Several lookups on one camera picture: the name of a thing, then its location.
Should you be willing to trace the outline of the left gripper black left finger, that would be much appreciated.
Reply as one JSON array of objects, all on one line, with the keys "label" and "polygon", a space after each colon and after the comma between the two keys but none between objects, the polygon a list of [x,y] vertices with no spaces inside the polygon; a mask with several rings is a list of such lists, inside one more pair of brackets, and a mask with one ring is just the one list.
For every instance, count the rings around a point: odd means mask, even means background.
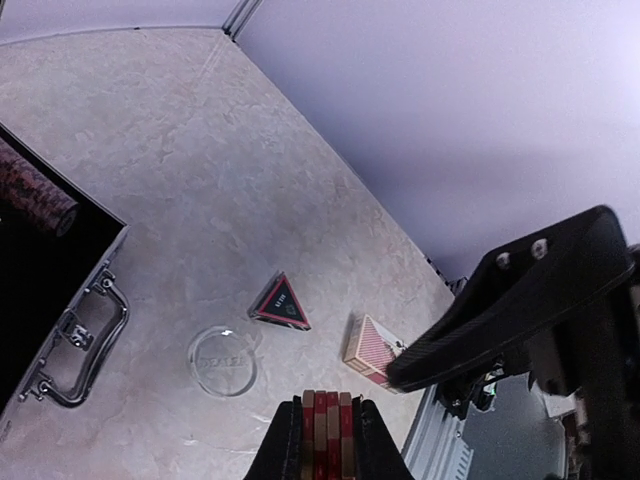
[{"label": "left gripper black left finger", "polygon": [[300,397],[279,404],[244,480],[299,480],[303,407]]}]

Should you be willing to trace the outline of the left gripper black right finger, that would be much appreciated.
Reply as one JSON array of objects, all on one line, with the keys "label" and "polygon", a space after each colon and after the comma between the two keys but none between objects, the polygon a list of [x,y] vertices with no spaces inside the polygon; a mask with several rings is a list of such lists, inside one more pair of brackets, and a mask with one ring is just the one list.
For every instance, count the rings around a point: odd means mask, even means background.
[{"label": "left gripper black right finger", "polygon": [[355,478],[413,480],[375,402],[356,398],[352,410]]}]

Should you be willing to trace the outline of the red poker chip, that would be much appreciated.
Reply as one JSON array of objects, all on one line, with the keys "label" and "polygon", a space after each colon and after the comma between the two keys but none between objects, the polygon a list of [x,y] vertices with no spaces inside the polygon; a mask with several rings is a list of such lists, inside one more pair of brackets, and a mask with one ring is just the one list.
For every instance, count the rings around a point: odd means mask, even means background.
[{"label": "red poker chip", "polygon": [[352,396],[305,390],[302,394],[301,479],[356,478]]}]

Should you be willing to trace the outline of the aluminium poker chip case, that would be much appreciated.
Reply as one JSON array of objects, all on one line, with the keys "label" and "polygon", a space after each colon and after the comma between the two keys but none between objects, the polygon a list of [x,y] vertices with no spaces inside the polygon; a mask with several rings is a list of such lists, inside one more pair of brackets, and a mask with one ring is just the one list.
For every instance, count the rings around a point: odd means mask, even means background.
[{"label": "aluminium poker chip case", "polygon": [[75,408],[129,320],[110,270],[129,227],[7,128],[2,140],[80,209],[55,237],[1,200],[1,414],[29,397]]}]

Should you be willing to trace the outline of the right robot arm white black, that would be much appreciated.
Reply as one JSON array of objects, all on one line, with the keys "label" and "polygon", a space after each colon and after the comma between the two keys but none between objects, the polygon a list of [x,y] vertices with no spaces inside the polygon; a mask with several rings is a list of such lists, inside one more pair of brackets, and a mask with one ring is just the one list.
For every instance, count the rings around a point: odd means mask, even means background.
[{"label": "right robot arm white black", "polygon": [[580,394],[595,479],[639,475],[639,249],[599,205],[488,252],[441,319],[388,365],[410,392],[523,349],[540,389]]}]

